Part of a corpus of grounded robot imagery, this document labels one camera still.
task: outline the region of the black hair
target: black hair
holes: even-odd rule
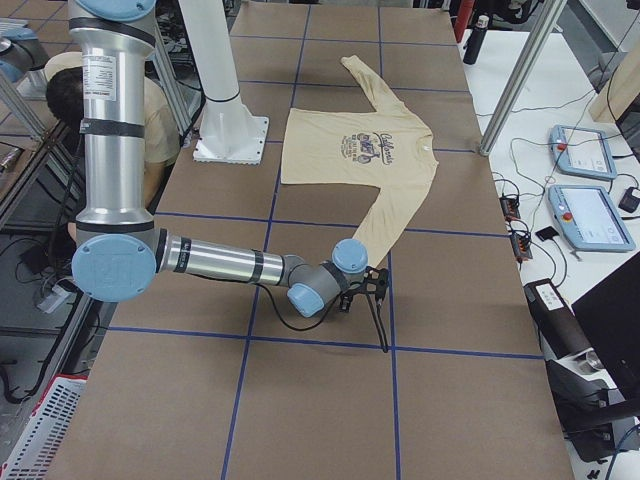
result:
[[[46,96],[53,116],[69,128],[78,130],[84,118],[82,67],[66,68],[56,73],[49,80]]]

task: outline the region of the brown table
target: brown table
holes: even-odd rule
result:
[[[371,110],[339,63],[359,55],[440,162],[387,257],[392,349],[363,299],[296,333],[254,287],[163,273],[118,307],[49,478],[572,478],[448,15],[249,3],[232,45],[243,101],[271,119],[262,163],[183,151],[157,224],[325,259],[377,192],[281,185],[282,140],[291,106]]]

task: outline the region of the person's arm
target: person's arm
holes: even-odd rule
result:
[[[153,197],[158,192],[164,177],[164,162],[144,162],[144,206],[148,207]]]

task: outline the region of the computer monitor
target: computer monitor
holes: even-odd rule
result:
[[[622,395],[640,398],[640,253],[576,301],[573,312]]]

